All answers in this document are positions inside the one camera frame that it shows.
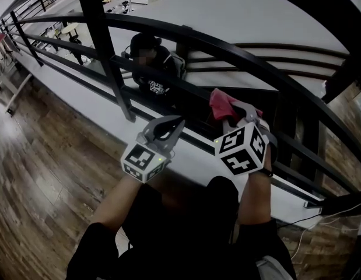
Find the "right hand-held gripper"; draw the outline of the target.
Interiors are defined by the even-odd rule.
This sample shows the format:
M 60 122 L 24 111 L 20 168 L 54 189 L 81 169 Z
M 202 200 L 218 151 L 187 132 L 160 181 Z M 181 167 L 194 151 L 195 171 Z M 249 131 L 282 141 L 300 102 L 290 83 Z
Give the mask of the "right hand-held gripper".
M 242 101 L 233 101 L 232 109 L 238 114 L 238 123 L 233 117 L 223 119 L 223 135 L 214 140 L 215 156 L 235 176 L 253 172 L 272 176 L 272 169 L 264 164 L 267 147 L 270 147 L 271 163 L 276 161 L 278 141 L 261 118 L 262 111 Z

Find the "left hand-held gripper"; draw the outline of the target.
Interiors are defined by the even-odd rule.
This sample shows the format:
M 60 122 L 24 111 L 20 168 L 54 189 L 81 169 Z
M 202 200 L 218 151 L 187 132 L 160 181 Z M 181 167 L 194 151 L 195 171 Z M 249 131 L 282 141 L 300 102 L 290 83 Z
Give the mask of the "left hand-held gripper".
M 151 120 L 121 156 L 123 171 L 143 184 L 157 176 L 174 157 L 173 148 L 184 126 L 185 120 L 179 115 Z

